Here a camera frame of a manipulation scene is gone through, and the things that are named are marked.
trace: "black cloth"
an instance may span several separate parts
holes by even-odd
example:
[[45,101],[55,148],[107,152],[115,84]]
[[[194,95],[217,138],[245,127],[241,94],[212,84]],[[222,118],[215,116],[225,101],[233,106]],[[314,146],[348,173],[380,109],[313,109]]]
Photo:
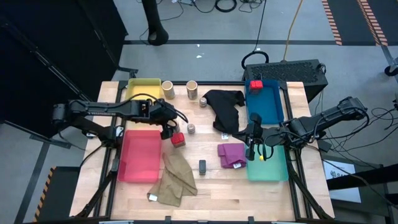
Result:
[[203,97],[216,113],[213,127],[224,133],[237,133],[239,131],[239,115],[234,106],[244,106],[242,91],[210,90]]

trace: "concrete floor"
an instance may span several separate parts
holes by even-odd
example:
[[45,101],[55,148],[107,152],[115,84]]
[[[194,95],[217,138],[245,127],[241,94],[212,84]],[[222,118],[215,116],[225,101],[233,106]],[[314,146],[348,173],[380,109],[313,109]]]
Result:
[[[126,40],[139,40],[146,30],[146,19],[142,6],[136,1],[114,0],[122,20],[129,32]],[[211,9],[213,0],[197,0],[201,10]],[[268,0],[262,26],[262,40],[285,40],[299,1]],[[170,40],[198,40],[197,44],[175,44],[160,47],[125,45],[120,66],[138,68],[138,77],[159,77],[163,80],[240,80],[243,69],[241,59],[251,52],[249,44],[201,44],[200,40],[255,40],[259,28],[262,6],[248,14],[235,10],[222,13],[214,10],[209,14],[199,13],[194,7],[183,5],[181,17],[163,22]],[[181,12],[177,4],[164,0],[159,4],[162,19],[177,16]],[[321,0],[304,1],[292,31],[292,40],[333,40],[331,30],[322,8]],[[282,60],[284,45],[259,45],[266,51],[271,62]],[[398,47],[389,47],[393,56],[398,56]],[[325,88],[323,107],[335,106],[347,96],[358,97],[370,110],[376,107],[392,108],[397,89],[395,78],[387,77],[383,70],[387,65],[380,47],[345,47],[337,45],[290,45],[287,60],[317,58],[327,66],[329,85]],[[250,58],[247,63],[262,63],[262,57]],[[127,80],[127,74],[116,72],[113,80]],[[315,112],[317,99],[310,103]],[[360,146],[382,139],[390,130],[384,127],[388,121],[376,121],[372,126],[347,142],[347,148]],[[334,135],[350,132],[358,124],[340,123],[331,131]],[[76,129],[68,129],[64,136],[79,146],[85,146],[86,138]],[[396,152],[393,133],[385,141],[370,147],[352,151],[368,162],[395,164]],[[13,223],[21,204],[35,162],[42,147],[41,142],[29,139],[29,134],[6,124],[0,126],[0,216],[1,223]],[[77,148],[63,149],[51,146],[40,173],[35,191],[24,221],[31,222],[44,186],[45,178],[52,166],[78,166],[83,152]],[[398,185],[389,184],[390,192],[398,192]],[[336,210],[339,219],[384,223],[380,217],[372,217],[344,210]]]

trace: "blue tray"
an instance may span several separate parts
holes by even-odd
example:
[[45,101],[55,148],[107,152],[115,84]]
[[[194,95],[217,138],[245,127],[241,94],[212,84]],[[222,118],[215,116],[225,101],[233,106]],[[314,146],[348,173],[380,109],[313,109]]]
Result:
[[263,80],[262,85],[262,90],[254,95],[249,93],[250,80],[245,82],[248,123],[252,123],[250,114],[257,113],[262,118],[262,124],[279,124],[284,121],[284,112],[280,102],[278,81]]

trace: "hazard stripe tape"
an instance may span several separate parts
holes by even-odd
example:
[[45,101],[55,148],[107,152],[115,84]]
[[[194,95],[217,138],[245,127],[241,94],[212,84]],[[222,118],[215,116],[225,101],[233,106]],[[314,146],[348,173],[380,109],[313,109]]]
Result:
[[47,176],[47,180],[44,183],[43,193],[40,196],[39,204],[37,205],[36,212],[35,212],[35,215],[33,217],[33,222],[37,222],[39,220],[40,211],[41,211],[41,209],[43,207],[45,196],[46,196],[47,191],[49,190],[49,187],[50,187],[52,174],[54,173],[56,168],[57,167],[51,167],[49,175]]
[[378,23],[376,17],[374,16],[372,9],[368,3],[368,0],[356,0],[359,4],[359,7],[362,10],[362,14],[366,19],[366,23],[368,24],[369,30],[371,31],[374,41],[376,41],[376,45],[385,45],[387,46],[387,39],[384,35],[380,24]]
[[333,18],[333,14],[330,11],[330,6],[329,6],[328,0],[322,0],[322,4],[323,4],[323,8],[325,10],[326,16],[328,18],[328,21],[329,21],[331,32],[333,33],[333,36],[335,37],[336,44],[342,45],[340,33],[338,32],[335,18]]

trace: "paper cup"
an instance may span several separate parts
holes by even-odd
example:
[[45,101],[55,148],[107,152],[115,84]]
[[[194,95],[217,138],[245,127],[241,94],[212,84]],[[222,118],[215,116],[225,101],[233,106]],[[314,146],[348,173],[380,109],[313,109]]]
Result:
[[195,81],[187,82],[187,93],[190,100],[198,98],[198,84]]
[[164,96],[166,97],[166,99],[168,99],[168,100],[174,99],[175,93],[174,93],[174,88],[173,88],[172,82],[164,81],[162,83],[162,89],[163,89],[163,93],[164,93]]

